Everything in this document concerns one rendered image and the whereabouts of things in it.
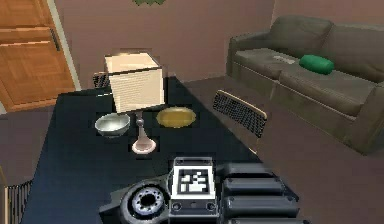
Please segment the yellow plate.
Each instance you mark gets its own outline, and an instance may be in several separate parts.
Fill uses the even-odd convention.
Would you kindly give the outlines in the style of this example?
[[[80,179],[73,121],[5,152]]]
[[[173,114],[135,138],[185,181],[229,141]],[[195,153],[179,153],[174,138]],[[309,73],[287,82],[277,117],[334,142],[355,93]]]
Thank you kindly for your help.
[[[182,128],[191,125],[196,120],[196,114],[187,107],[170,107],[161,110],[156,120],[164,127]]]

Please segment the green cushion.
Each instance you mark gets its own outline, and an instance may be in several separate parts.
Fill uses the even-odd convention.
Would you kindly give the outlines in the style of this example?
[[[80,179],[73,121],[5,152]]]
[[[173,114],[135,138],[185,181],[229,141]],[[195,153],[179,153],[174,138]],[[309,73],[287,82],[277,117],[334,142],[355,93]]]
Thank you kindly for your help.
[[[299,60],[299,65],[311,72],[323,75],[330,74],[335,68],[332,61],[317,55],[304,55]]]

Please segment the wooden room door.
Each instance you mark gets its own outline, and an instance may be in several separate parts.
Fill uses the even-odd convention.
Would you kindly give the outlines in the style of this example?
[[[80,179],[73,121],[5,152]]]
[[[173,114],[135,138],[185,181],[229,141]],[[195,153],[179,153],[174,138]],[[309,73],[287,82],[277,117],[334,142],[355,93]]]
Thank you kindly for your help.
[[[0,104],[4,110],[50,106],[59,94],[80,88],[55,1],[0,0]]]

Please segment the silver bowl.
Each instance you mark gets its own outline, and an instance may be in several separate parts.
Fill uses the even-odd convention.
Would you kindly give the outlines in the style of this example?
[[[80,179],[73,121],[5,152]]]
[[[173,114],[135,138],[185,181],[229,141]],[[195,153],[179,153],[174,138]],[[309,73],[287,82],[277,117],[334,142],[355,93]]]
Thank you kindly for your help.
[[[98,118],[94,127],[104,137],[119,137],[129,129],[130,117],[127,114],[109,113]]]

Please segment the dark grey sofa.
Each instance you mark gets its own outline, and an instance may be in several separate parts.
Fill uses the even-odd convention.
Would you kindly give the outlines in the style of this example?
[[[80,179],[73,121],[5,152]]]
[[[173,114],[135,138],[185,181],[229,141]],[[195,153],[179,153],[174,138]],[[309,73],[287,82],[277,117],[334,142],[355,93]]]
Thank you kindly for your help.
[[[304,55],[335,68],[311,72]],[[230,39],[226,73],[363,155],[384,150],[384,25],[281,16]]]

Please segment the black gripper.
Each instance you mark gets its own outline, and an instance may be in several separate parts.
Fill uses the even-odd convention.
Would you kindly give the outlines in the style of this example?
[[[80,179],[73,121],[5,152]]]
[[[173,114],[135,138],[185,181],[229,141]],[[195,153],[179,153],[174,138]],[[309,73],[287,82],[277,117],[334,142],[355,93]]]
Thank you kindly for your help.
[[[142,180],[110,194],[99,208],[103,224],[167,224],[168,175]]]

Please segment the black dining table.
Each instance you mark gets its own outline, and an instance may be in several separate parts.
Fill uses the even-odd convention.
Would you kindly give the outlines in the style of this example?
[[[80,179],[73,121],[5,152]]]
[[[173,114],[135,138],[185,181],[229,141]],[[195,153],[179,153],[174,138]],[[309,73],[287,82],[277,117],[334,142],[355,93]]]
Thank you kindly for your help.
[[[61,94],[21,224],[101,224],[99,207],[111,192],[168,173],[176,157],[208,156],[217,164],[259,160],[177,78],[165,80],[165,91],[169,105],[189,107],[197,119],[186,128],[164,128],[156,109],[144,111],[145,131],[157,144],[148,155],[131,151],[135,127],[112,139],[97,133],[95,121],[113,111],[110,96],[96,89]]]

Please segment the cream shade table lamp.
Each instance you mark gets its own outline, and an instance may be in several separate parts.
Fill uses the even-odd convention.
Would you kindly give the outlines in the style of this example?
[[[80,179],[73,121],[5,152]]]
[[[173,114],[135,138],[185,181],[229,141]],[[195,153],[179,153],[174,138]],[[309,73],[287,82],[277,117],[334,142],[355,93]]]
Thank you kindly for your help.
[[[136,115],[138,139],[132,151],[151,153],[156,143],[145,132],[143,110],[165,104],[162,66],[148,52],[107,55],[105,65],[116,112]]]

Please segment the green wall decoration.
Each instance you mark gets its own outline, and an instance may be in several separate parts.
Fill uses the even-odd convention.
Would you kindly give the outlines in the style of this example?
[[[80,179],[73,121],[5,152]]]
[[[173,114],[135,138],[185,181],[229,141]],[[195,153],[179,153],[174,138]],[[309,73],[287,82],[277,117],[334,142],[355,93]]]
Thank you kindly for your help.
[[[153,4],[162,5],[166,0],[132,0],[137,6],[147,4],[149,6]]]

